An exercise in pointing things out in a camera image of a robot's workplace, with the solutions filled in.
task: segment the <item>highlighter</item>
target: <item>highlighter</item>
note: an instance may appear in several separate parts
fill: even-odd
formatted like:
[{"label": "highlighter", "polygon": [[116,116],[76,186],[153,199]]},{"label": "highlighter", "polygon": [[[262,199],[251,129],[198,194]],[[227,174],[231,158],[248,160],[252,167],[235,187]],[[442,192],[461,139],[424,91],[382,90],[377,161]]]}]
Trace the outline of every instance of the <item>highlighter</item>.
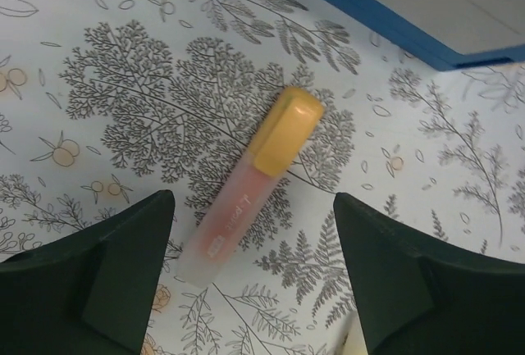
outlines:
[{"label": "highlighter", "polygon": [[321,119],[306,91],[283,90],[179,258],[177,277],[210,285]]}]

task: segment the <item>floral pattern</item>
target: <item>floral pattern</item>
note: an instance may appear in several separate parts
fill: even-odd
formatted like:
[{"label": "floral pattern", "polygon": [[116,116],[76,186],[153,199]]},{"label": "floral pattern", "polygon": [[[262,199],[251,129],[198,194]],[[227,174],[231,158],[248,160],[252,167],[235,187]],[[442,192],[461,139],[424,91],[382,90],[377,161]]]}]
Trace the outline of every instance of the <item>floral pattern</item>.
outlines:
[{"label": "floral pattern", "polygon": [[[355,310],[339,191],[525,262],[523,64],[439,74],[318,0],[55,1],[0,0],[0,257],[172,190],[141,355],[333,355]],[[217,281],[191,287],[184,244],[288,85],[325,115]]]}]

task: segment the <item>tablecloth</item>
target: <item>tablecloth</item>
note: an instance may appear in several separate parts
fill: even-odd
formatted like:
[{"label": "tablecloth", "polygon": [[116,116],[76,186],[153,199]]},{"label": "tablecloth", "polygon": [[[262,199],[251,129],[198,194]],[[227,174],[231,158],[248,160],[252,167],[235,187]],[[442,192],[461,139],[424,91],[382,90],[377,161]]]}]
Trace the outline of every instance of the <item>tablecloth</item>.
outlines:
[{"label": "tablecloth", "polygon": [[[181,282],[184,242],[291,84],[321,124],[215,284]],[[0,255],[170,189],[143,355],[332,354],[355,309],[335,192],[525,262],[524,119],[524,64],[438,73],[322,0],[0,0]]]}]

